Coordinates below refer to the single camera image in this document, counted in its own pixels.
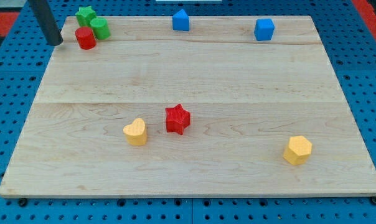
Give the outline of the black cylindrical robot arm rod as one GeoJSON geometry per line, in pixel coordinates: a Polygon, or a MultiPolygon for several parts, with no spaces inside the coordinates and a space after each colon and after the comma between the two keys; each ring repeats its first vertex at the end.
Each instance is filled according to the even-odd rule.
{"type": "Polygon", "coordinates": [[[47,0],[28,0],[41,31],[51,46],[58,46],[63,42],[60,29],[47,0]]]}

